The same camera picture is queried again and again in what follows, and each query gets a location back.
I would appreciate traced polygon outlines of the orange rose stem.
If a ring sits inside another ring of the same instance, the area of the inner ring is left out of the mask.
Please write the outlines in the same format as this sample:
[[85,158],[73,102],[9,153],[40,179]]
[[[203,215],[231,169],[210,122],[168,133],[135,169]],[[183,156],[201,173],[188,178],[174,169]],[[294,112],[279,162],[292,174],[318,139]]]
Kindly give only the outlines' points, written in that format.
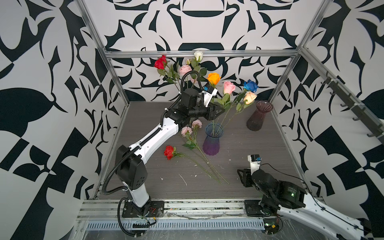
[[213,88],[213,95],[217,93],[217,84],[221,80],[221,76],[218,73],[210,73],[208,75],[208,82],[210,86]]

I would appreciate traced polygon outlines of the clear glass vase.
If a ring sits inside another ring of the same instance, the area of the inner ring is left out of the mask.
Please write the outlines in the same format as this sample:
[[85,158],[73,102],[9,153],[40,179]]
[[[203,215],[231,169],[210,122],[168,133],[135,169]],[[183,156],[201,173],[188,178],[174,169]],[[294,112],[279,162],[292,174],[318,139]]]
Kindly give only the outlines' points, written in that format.
[[184,97],[187,97],[187,90],[185,88],[181,89],[180,91],[180,97],[181,98],[184,98]]

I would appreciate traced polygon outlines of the purple blue glass vase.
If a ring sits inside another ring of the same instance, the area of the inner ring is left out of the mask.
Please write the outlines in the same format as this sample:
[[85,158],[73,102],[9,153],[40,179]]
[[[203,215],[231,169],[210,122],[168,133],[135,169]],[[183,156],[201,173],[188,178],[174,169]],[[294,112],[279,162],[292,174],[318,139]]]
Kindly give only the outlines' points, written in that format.
[[220,124],[210,123],[205,128],[206,138],[203,143],[203,152],[209,156],[215,156],[220,151],[220,138],[224,129]]

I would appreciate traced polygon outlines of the small pink carnation stem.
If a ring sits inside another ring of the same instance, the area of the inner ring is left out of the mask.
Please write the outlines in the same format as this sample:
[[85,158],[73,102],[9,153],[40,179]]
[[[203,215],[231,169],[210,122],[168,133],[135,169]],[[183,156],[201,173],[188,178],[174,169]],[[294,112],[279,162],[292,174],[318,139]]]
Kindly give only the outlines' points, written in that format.
[[214,165],[211,163],[211,161],[203,151],[202,147],[198,143],[198,132],[200,129],[202,129],[202,127],[203,123],[200,120],[194,120],[192,121],[190,126],[183,127],[181,130],[181,135],[183,138],[186,139],[183,146],[187,149],[190,149],[191,151],[197,150],[197,155],[207,164],[209,170],[202,166],[201,168],[207,173],[210,178],[215,179],[220,184],[222,183],[222,180],[224,180],[225,183],[229,184],[229,182],[214,167]]

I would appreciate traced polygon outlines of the peach rose stem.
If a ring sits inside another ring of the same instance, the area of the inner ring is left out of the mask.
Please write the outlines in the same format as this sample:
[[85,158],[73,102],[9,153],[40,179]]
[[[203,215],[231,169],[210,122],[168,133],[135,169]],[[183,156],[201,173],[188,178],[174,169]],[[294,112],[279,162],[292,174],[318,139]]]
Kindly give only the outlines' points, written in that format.
[[225,105],[225,116],[221,122],[223,129],[231,122],[234,116],[242,113],[247,107],[251,106],[257,98],[257,94],[249,90],[243,90],[232,102]]

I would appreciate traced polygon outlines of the smoky pink glass vase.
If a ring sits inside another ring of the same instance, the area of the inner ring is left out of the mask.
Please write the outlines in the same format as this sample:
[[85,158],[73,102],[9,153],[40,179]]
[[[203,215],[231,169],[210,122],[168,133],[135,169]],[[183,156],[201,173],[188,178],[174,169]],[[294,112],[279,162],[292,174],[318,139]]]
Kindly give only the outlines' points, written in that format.
[[259,131],[264,123],[266,115],[271,112],[273,105],[268,101],[258,101],[256,110],[247,121],[247,128],[251,131]]

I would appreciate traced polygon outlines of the blue rose stem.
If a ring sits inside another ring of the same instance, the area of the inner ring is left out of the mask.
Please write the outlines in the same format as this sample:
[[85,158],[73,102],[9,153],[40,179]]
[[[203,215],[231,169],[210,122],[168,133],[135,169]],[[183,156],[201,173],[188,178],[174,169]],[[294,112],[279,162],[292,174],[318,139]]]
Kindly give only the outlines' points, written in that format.
[[258,86],[255,82],[253,82],[253,81],[251,81],[251,80],[248,80],[247,82],[244,82],[243,89],[242,89],[239,93],[241,93],[243,90],[249,90],[249,91],[251,91],[251,92],[256,93],[257,90],[258,90],[258,88],[259,88],[259,86]]

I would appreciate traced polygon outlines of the pink peony flower stem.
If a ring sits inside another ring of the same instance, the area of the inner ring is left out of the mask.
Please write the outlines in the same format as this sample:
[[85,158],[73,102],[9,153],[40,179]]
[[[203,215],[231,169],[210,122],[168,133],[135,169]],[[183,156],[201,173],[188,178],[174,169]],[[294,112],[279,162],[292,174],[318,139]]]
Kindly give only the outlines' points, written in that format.
[[[191,82],[190,80],[188,79],[188,76],[190,74],[196,74],[199,78],[199,73],[198,72],[195,72],[195,71],[192,71],[191,67],[189,67],[187,65],[187,62],[185,65],[181,66],[182,68],[182,73],[185,74],[183,77],[182,77],[182,80],[181,80],[181,83],[183,84],[183,88],[187,89],[189,87],[191,87]],[[198,79],[197,82],[195,83],[195,86],[196,87],[199,87],[201,88],[201,81]]]

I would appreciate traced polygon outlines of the white rose stem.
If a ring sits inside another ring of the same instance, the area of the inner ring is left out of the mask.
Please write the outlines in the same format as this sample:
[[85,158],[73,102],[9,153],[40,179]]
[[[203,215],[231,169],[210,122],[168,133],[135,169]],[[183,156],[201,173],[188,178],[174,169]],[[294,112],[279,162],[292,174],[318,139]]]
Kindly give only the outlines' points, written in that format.
[[191,67],[192,71],[199,73],[199,78],[196,74],[190,74],[188,76],[188,79],[191,82],[191,87],[193,88],[195,86],[195,83],[197,80],[201,80],[205,77],[207,74],[207,69],[202,67],[202,61],[204,58],[204,53],[202,51],[195,51],[194,52],[194,58],[187,60],[187,65]]

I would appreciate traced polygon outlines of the red rose stem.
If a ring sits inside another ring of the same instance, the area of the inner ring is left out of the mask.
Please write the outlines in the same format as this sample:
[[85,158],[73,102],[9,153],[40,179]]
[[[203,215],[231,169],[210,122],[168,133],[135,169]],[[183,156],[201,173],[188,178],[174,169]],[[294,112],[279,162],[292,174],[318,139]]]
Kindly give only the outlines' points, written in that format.
[[177,90],[181,92],[183,84],[181,83],[182,77],[185,75],[182,73],[182,68],[178,70],[170,64],[165,55],[162,55],[155,61],[154,67],[160,76],[164,77],[168,83],[176,86]]

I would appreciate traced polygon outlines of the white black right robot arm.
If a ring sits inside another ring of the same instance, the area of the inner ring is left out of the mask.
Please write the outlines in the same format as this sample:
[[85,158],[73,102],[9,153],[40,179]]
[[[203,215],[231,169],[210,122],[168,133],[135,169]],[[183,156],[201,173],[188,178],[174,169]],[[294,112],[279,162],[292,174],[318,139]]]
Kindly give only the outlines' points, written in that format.
[[245,201],[249,217],[287,217],[330,240],[366,240],[371,234],[368,220],[348,217],[294,183],[278,181],[261,169],[243,169],[237,173],[244,187],[254,187],[263,195],[261,200]]

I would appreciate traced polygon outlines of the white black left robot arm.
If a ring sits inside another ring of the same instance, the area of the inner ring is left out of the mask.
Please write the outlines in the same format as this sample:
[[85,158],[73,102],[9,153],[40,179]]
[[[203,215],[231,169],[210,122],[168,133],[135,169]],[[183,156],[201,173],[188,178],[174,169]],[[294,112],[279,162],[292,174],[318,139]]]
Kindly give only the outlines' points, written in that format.
[[189,126],[191,120],[204,118],[208,121],[216,119],[224,112],[224,108],[213,103],[212,99],[218,90],[211,86],[186,89],[178,99],[166,108],[161,121],[152,131],[128,148],[121,146],[116,155],[115,173],[123,183],[123,191],[130,193],[135,208],[145,214],[151,202],[146,190],[148,177],[146,163],[153,153],[169,138]]

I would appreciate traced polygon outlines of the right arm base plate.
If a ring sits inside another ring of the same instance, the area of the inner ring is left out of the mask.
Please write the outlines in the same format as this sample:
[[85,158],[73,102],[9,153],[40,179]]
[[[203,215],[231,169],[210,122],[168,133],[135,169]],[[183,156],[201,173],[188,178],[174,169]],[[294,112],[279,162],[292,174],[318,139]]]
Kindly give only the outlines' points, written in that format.
[[246,214],[249,217],[277,216],[278,210],[281,209],[278,204],[271,202],[269,199],[245,200],[244,205]]

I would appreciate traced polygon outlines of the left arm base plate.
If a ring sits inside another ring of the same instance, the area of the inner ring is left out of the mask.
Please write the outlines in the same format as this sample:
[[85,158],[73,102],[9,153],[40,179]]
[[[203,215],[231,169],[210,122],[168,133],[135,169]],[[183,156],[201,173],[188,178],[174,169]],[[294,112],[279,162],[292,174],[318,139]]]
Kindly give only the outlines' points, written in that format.
[[137,207],[132,202],[125,202],[123,207],[123,218],[135,218],[139,216],[157,217],[164,212],[164,201],[149,201],[143,207]]

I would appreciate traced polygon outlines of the black wall hook rack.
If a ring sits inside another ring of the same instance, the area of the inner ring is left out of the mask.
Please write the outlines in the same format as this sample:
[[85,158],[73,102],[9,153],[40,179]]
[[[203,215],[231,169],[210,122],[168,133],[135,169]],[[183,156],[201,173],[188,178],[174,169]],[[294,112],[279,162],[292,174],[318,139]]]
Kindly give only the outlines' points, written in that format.
[[334,99],[339,99],[342,103],[340,107],[347,111],[352,111],[355,115],[353,120],[362,122],[370,131],[367,134],[369,138],[376,138],[382,145],[384,144],[384,123],[381,121],[372,110],[368,108],[358,97],[343,83],[342,80],[332,78],[329,72],[321,74],[324,81],[322,86],[326,86],[330,91],[330,100],[328,103],[329,111],[331,112],[332,102]]

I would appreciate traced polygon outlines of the aluminium front rail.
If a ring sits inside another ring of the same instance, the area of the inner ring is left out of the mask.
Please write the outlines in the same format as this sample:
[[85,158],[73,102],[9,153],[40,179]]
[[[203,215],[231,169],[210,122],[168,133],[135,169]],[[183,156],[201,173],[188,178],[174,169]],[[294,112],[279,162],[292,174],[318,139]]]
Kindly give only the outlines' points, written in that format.
[[[170,199],[165,202],[167,217],[229,217],[245,216],[245,199]],[[78,213],[77,220],[115,220],[118,200],[86,200]]]

